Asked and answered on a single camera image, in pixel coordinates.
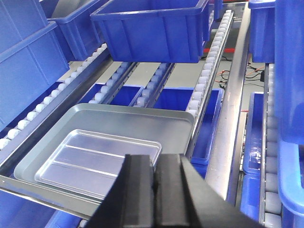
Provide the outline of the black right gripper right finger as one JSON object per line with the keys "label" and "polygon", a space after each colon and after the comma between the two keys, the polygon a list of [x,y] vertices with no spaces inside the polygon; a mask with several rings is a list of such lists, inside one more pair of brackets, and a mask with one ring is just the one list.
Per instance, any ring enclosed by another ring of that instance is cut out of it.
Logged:
{"label": "black right gripper right finger", "polygon": [[261,227],[222,199],[184,155],[160,155],[154,176],[157,228]]}

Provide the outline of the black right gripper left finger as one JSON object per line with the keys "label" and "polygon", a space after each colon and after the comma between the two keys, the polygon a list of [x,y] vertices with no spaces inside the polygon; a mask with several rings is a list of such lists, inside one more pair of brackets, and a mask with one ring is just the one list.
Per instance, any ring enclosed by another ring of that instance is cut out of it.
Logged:
{"label": "black right gripper left finger", "polygon": [[86,228],[153,227],[153,166],[148,155],[126,155],[113,186]]}

